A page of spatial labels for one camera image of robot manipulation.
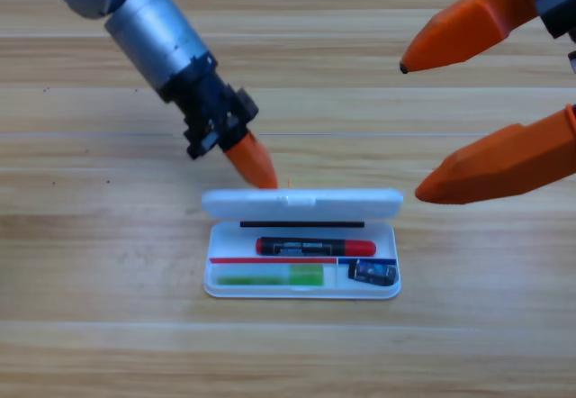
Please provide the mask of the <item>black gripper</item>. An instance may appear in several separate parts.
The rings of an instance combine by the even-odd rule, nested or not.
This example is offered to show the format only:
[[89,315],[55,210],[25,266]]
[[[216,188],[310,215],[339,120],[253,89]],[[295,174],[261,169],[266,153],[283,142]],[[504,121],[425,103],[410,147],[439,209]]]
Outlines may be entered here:
[[[535,18],[555,39],[575,38],[575,0],[458,0],[436,13],[400,60],[408,74],[483,53]],[[576,74],[576,50],[568,54]],[[416,188],[432,204],[471,204],[521,195],[575,173],[575,106],[529,125],[495,131],[448,157]]]
[[174,103],[187,126],[187,153],[192,159],[218,146],[239,175],[259,189],[276,189],[277,175],[266,147],[248,131],[258,108],[248,93],[234,90],[216,71],[213,57],[193,58],[159,89],[166,103]]

